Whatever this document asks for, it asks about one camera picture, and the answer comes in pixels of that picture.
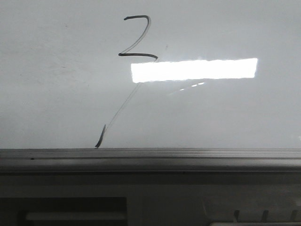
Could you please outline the white whiteboard surface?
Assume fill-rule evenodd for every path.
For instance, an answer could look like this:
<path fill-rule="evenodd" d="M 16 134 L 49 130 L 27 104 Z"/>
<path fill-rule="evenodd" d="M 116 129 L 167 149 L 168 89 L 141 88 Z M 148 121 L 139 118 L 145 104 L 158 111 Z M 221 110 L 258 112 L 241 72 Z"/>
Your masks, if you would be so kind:
<path fill-rule="evenodd" d="M 300 148 L 300 1 L 1 1 L 1 148 L 103 129 L 103 148 Z"/>

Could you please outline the grey plastic base housing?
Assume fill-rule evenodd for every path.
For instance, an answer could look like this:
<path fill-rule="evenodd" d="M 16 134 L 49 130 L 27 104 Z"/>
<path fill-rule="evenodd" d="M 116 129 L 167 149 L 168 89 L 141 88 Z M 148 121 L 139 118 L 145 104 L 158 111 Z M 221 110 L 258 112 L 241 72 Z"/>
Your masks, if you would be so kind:
<path fill-rule="evenodd" d="M 1 174 L 3 226 L 298 226 L 301 175 Z"/>

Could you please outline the grey aluminium whiteboard frame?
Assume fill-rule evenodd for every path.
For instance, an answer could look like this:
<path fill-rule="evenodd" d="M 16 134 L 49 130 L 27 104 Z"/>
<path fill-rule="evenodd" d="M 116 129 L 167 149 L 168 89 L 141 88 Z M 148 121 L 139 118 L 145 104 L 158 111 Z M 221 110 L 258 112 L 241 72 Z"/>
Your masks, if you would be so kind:
<path fill-rule="evenodd" d="M 2 149 L 2 173 L 298 172 L 300 149 L 58 148 Z"/>

